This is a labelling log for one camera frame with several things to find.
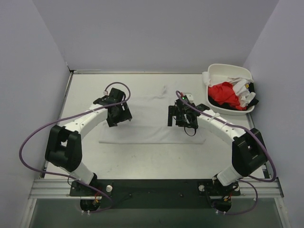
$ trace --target white laundry basket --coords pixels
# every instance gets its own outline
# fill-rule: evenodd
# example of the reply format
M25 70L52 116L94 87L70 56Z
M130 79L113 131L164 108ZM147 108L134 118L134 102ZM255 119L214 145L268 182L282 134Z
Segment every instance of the white laundry basket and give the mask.
M210 74L210 78L213 82L219 81L222 82L226 78L236 78L236 77L242 77L248 80L252 80L252 75L249 70L243 68L243 67L238 67L238 66L233 66L233 65L227 65L227 64L212 64L208 67L208 72ZM237 110L229 110L225 108L220 108L212 105L209 102L208 99L208 86L206 87L206 98L207 98L207 105L217 113L221 114L227 114L227 115L245 115L247 113L250 113L253 111L255 108L254 106L248 108L245 111L237 111Z

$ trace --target white table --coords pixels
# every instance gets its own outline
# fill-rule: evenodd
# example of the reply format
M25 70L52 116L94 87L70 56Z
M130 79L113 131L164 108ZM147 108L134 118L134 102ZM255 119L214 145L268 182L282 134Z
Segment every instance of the white table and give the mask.
M191 92L195 104L206 103L201 75L74 74L62 117L87 110L95 99L103 96L104 88L115 81L127 84L133 96L149 95L173 84L176 90ZM123 86L115 87L126 91ZM249 128L245 115L222 117ZM209 179L231 164L231 145L212 133L207 133L204 144L103 144L98 142L99 135L97 126L82 141L82 161L99 179ZM51 163L47 171L65 173ZM264 177L261 168L253 175ZM64 177L45 175L45 178Z

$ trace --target pile of clothes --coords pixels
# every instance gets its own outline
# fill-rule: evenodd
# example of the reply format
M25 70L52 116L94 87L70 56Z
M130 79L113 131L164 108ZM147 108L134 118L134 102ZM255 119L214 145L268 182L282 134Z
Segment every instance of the pile of clothes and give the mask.
M213 79L208 72L204 72L203 81L208 87L209 102L214 106L245 111L258 103L252 79L241 76Z

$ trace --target red cloth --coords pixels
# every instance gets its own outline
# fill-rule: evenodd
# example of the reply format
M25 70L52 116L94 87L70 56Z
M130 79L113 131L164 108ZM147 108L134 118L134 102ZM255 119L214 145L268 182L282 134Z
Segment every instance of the red cloth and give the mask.
M228 103L231 107L240 111L246 110L246 107L241 107L235 92L232 89L233 85L229 82L208 87L208 95L212 97L219 105Z

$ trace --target black mounting plate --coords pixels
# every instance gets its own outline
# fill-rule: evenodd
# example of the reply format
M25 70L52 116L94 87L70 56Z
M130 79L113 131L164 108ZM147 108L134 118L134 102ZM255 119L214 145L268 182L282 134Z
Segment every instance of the black mounting plate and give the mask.
M111 197L116 209L199 209L210 208L206 193L199 191L204 185L209 196L222 196L213 189L211 179L192 180L95 180L97 188ZM106 192L106 186L113 187ZM70 196L94 196L95 192L72 182ZM233 191L239 196L240 191ZM109 200L101 200L101 208L109 206Z

